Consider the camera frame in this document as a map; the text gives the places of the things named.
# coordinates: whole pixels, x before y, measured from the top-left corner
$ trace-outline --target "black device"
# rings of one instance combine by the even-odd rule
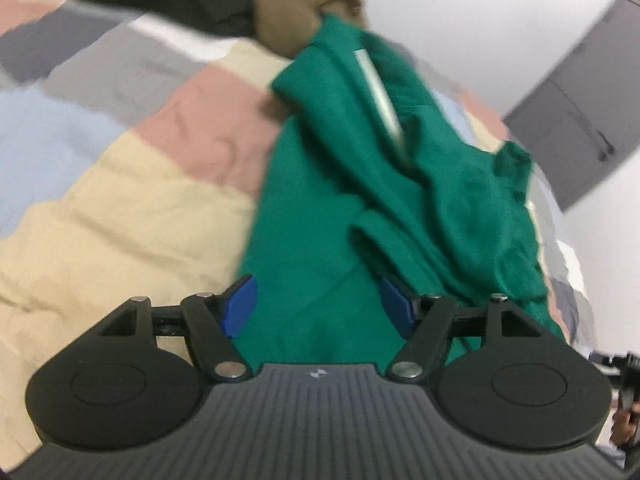
[[[234,347],[255,304],[222,296],[152,308],[131,298],[48,361],[26,392],[44,445],[13,480],[618,480],[594,446],[610,384],[494,294],[486,306],[382,281],[406,339],[371,364],[265,364]],[[193,366],[156,346],[183,336]],[[455,337],[480,349],[443,366]]]
[[[640,357],[628,352],[625,356],[609,356],[600,352],[593,352],[589,361],[615,370],[617,373],[608,375],[611,386],[618,390],[618,405],[625,411],[631,411],[636,400],[640,400]],[[638,424],[640,416],[633,414],[631,423]],[[633,468],[640,463],[640,431],[629,442],[618,447],[625,452],[625,468]]]

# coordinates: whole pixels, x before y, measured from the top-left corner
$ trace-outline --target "gray door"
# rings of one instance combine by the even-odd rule
[[[562,208],[602,181],[640,144],[640,6],[618,0],[506,123]]]

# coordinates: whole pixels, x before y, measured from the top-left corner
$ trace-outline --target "human hand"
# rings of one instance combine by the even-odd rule
[[[617,408],[613,415],[613,427],[611,428],[611,442],[616,446],[622,446],[631,440],[638,430],[638,424],[631,423],[632,415],[640,415],[640,402],[634,402],[631,411],[625,411],[615,400],[612,408]]]

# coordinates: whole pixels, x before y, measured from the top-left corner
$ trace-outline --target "metal pin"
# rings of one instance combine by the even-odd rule
[[[423,368],[411,361],[400,361],[391,367],[391,373],[403,379],[415,379],[422,375]]]
[[[227,379],[237,379],[246,373],[246,366],[236,361],[224,361],[214,368],[215,373]]]

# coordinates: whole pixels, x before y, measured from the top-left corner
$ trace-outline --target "green fabric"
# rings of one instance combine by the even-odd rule
[[[404,155],[377,112],[361,49],[398,114]],[[493,155],[465,144],[404,60],[334,16],[272,86],[299,112],[276,144],[241,268],[257,278],[258,305],[235,343],[254,369],[384,370],[403,345],[380,305],[386,272],[468,305],[503,292],[562,337],[546,308],[521,147]],[[454,341],[449,361],[464,352]]]

